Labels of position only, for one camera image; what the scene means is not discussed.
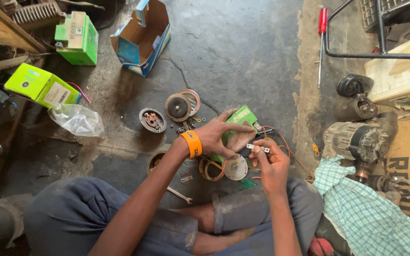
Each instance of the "black metal frame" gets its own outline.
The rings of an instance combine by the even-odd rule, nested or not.
[[[335,53],[331,52],[329,45],[329,26],[333,17],[336,16],[340,11],[342,11],[346,6],[348,6],[354,0],[347,0],[343,3],[336,11],[334,11],[327,19],[327,33],[325,35],[325,52],[327,55],[337,58],[368,58],[368,59],[410,59],[410,53],[387,53],[387,46],[385,45],[385,33],[384,33],[384,16],[394,12],[400,8],[410,5],[410,1],[401,3],[391,9],[382,10],[381,0],[375,0],[376,5],[376,14],[379,30],[379,53]]]

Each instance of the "dirt floor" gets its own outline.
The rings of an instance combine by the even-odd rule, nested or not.
[[[163,2],[172,38],[146,78],[122,68],[109,40],[136,0],[118,2],[116,23],[99,32],[96,67],[72,66],[60,56],[48,59],[44,68],[83,89],[92,103],[82,98],[79,104],[101,115],[105,137],[75,137],[51,121],[45,109],[32,107],[1,174],[0,197],[37,194],[60,178],[84,175],[132,193],[146,177],[148,157],[167,150],[179,127],[169,120],[166,132],[151,133],[139,123],[140,110],[163,112],[168,96],[186,88],[201,97],[196,116],[207,120],[228,108],[248,105],[259,124],[279,129],[298,160],[314,171],[320,157],[314,155],[312,143],[320,141],[323,131],[336,121],[334,107],[343,101],[336,94],[336,83],[349,73],[364,74],[367,62],[324,54],[322,85],[317,88],[317,20],[322,5],[313,0]],[[328,1],[329,13],[341,3]],[[370,52],[377,45],[377,39],[363,31],[359,5],[351,3],[332,22],[333,51]],[[309,176],[293,157],[291,164],[291,176]],[[193,180],[181,184],[176,175],[171,183],[193,198],[194,205],[209,202],[214,192],[244,189],[225,177],[217,182],[203,179],[197,165],[188,160],[179,170],[192,171]],[[258,176],[258,171],[251,169],[248,175]],[[169,192],[161,202],[161,207],[186,206]]]

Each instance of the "blue checkered cloth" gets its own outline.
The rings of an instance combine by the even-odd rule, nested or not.
[[[323,197],[323,212],[357,256],[410,255],[410,217],[373,189],[346,178],[338,156],[320,162],[313,185]]]

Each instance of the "orange wristband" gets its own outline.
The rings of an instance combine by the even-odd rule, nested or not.
[[[190,158],[200,156],[202,154],[202,143],[200,142],[199,137],[194,131],[190,130],[180,134],[179,136],[185,138],[186,142],[188,143],[189,152],[191,153]]]

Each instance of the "red screwdriver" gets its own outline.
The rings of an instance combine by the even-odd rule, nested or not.
[[[319,53],[319,77],[317,79],[317,88],[320,88],[320,70],[322,67],[322,43],[323,43],[323,34],[327,32],[327,8],[322,8],[319,14],[319,34],[320,34],[320,53]]]

